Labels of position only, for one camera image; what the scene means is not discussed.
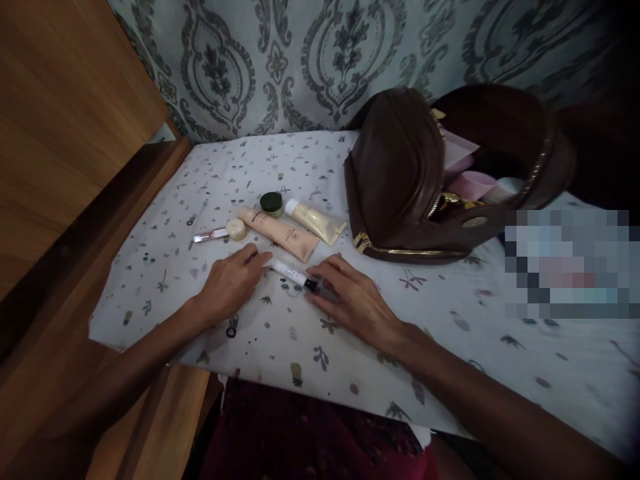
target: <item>pixelated area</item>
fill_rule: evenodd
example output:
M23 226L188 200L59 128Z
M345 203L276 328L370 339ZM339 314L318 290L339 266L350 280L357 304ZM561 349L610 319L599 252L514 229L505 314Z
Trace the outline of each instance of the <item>pixelated area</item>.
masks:
M505 270L510 318L640 317L637 230L628 211L510 212Z

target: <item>beige cosmetic tube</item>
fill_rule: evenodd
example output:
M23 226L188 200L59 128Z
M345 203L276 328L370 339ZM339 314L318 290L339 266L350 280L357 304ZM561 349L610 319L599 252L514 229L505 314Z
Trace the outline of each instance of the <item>beige cosmetic tube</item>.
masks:
M330 247L340 238L342 230L347 226L347 222L330 217L296 199L287 202L285 213L322 238Z
M248 227L262 233L303 262L309 260L311 252L320 241L313 235L249 207L238 208L237 215Z

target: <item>brown leather cosmetic bag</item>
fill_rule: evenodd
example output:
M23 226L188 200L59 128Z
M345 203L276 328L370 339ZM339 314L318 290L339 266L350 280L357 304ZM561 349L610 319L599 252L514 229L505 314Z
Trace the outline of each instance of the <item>brown leather cosmetic bag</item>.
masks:
M575 154L553 111L503 85L468 85L433 108L415 89L371 98L347 129L360 129L345 161L353 242L360 253L400 263L449 263L500 234L506 212L539 209L568 186ZM444 129L480 148L471 169L525 180L507 203L456 209L434 221L444 179Z

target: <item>table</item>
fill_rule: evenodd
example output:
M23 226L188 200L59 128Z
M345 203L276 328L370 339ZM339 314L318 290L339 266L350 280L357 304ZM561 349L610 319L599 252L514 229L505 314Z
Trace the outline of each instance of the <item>table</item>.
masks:
M224 227L238 206L257 205L268 191L348 220L342 163L356 138L357 132L318 131L196 146L114 259L91 317L90 338L120 351L128 348L200 291L216 259L248 242L300 271L341 252L375 280L400 318L615 454L626 455L635 380L619 349L632 351L637 337L628 331L608 337L593 321L558 327L506 318L505 258L497 239L464 261L437 267L360 255L348 226L333 248L320 242L306 265L252 230L241 242L192 244L195 233ZM274 271L244 308L194 340L177 360L468 435L408 372L341 329Z

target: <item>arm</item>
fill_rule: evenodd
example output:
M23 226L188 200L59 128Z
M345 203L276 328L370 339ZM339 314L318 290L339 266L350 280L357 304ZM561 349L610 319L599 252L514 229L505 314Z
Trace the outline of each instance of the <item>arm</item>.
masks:
M83 479L102 434L138 400L164 365L250 298L270 253L250 243L216 261L200 294L98 372L14 458L7 478Z
M340 297L331 303L310 295L312 303L398 360L518 478L613 476L614 456L400 321L372 280L344 259L334 255L308 272L331 282Z

